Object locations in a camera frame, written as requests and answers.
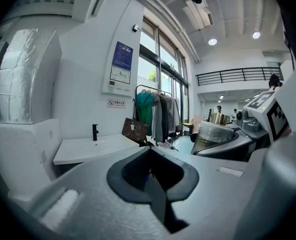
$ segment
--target informational poster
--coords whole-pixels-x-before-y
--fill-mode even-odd
[[[108,108],[119,108],[124,109],[126,107],[126,101],[121,99],[108,99]]]
[[[110,79],[118,82],[130,84],[130,71],[124,70],[117,66],[112,66]]]
[[[112,60],[111,80],[130,84],[132,55],[133,49],[131,47],[117,42]]]
[[[117,42],[116,49],[113,55],[112,65],[127,71],[131,71],[132,54],[132,48],[126,46],[121,42]]]

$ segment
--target floor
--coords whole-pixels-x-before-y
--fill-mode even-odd
[[[191,154],[194,143],[190,140],[190,136],[181,136],[173,142],[173,146],[183,154]]]

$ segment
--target person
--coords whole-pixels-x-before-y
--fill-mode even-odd
[[[218,113],[221,114],[221,106],[217,106]]]
[[[279,81],[279,77],[276,74],[272,74],[269,79],[269,91],[277,91],[282,86]]]
[[[233,114],[231,115],[231,117],[232,117],[232,120],[231,121],[235,121],[236,120],[236,118],[237,118],[237,109],[236,108],[233,110]]]

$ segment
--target small sign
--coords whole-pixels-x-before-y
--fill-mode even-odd
[[[109,108],[124,109],[126,107],[126,101],[120,100],[120,99],[109,98],[108,99],[108,107]]]

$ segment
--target window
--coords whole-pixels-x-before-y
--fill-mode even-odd
[[[181,95],[180,95],[180,88],[181,88],[181,84],[178,81],[174,81],[174,98],[177,100],[178,103],[178,107],[181,107]]]
[[[184,57],[180,54],[181,76],[188,81],[187,66]]]
[[[165,74],[164,72],[161,72],[161,90],[172,93],[172,82],[171,77]]]
[[[160,39],[160,57],[167,62],[170,67],[178,71],[178,62],[176,59],[176,49],[169,43],[169,41],[161,34]]]
[[[186,86],[183,87],[183,122],[188,123],[188,88]]]
[[[155,28],[146,21],[143,21],[140,44],[156,53]]]
[[[139,57],[138,85],[145,85],[145,86],[158,88],[156,73],[157,73],[157,70],[155,65]],[[137,93],[139,93],[142,89],[144,89],[144,87],[142,86],[138,87]]]
[[[138,85],[171,93],[172,97],[177,100],[181,121],[189,122],[185,58],[169,38],[145,18],[140,39]],[[144,86],[139,86],[137,92],[149,89]]]

